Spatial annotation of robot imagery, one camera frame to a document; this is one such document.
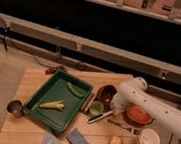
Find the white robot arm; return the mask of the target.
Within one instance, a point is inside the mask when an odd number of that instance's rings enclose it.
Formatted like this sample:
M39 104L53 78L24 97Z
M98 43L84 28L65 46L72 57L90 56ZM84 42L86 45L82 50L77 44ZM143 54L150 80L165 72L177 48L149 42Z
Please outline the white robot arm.
M147 82L141 77L123 81L112 99L112 108L119 112L130 104L137 105L159 123L171 129L181 140L181 110L147 94L147 87Z

